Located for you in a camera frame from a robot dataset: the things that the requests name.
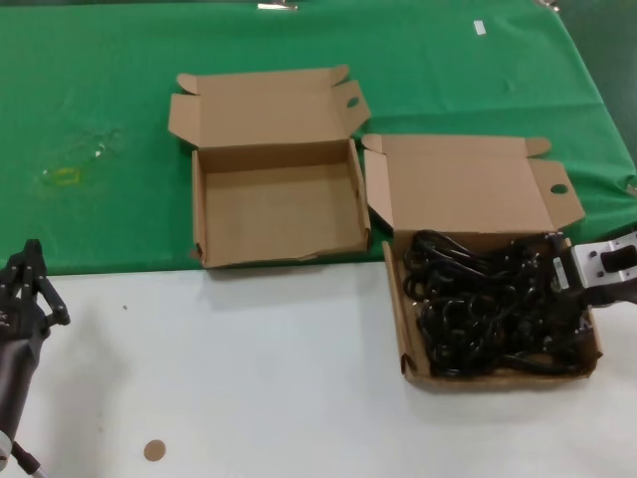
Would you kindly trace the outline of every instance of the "cardboard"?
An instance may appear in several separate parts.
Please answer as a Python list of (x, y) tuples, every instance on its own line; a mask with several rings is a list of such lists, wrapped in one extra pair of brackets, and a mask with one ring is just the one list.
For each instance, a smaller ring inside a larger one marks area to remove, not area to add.
[[(412, 382), (511, 385), (558, 383), (580, 376), (545, 376), (501, 369), (472, 380), (432, 376), (416, 325), (416, 305), (403, 293), (402, 256), (413, 234), (443, 232), (479, 251), (512, 239), (555, 231), (584, 216), (561, 163), (532, 158), (550, 150), (544, 138), (378, 135), (362, 139), (369, 206), (394, 231), (383, 243), (400, 368)], [(594, 327), (592, 313), (589, 312)], [(581, 346), (589, 376), (601, 357), (595, 333)]]
[(369, 108), (348, 68), (179, 75), (168, 128), (193, 152), (204, 267), (364, 251), (369, 217), (350, 135)]

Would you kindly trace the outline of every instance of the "cardboard box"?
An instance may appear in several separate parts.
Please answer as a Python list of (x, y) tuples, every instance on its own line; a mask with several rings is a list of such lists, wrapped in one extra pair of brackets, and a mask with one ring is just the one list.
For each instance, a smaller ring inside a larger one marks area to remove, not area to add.
[(350, 135), (369, 108), (348, 68), (179, 75), (168, 129), (192, 156), (204, 267), (364, 251), (369, 217)]
[[(556, 383), (578, 376), (545, 376), (500, 369), (472, 380), (432, 376), (403, 293), (402, 257), (414, 232), (434, 229), (477, 251), (512, 239), (555, 231), (584, 216), (561, 163), (533, 156), (550, 150), (544, 138), (378, 135), (362, 139), (369, 206), (394, 231), (383, 244), (393, 303), (400, 367), (412, 382), (470, 384)], [(581, 344), (589, 376), (601, 357), (596, 332)]]

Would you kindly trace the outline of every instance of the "small round disc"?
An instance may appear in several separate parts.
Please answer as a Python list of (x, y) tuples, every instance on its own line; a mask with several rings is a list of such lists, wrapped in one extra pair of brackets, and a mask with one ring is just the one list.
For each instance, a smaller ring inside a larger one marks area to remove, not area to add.
[(166, 454), (166, 445), (161, 440), (149, 441), (143, 449), (143, 456), (148, 461), (159, 461)]

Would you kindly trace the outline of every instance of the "box lid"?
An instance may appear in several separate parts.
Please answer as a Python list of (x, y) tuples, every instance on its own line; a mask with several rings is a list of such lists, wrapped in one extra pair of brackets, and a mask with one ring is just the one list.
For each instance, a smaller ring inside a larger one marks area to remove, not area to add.
[(584, 216), (545, 138), (367, 134), (369, 206), (394, 230), (543, 232)]
[(349, 68), (194, 76), (177, 82), (168, 129), (204, 148), (348, 138), (370, 112)]

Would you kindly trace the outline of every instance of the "black cable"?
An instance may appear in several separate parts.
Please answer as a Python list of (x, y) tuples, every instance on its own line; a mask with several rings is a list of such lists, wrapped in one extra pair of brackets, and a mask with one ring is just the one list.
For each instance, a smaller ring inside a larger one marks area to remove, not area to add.
[(542, 374), (581, 370), (575, 348), (589, 330), (580, 327), (578, 310), (551, 319), (556, 310), (551, 257), (533, 247), (542, 241), (549, 246), (553, 239), (513, 241), (481, 254), (436, 231), (414, 235), (403, 257), (403, 290), (422, 304), (417, 323), (432, 373), (470, 377), (498, 367)]

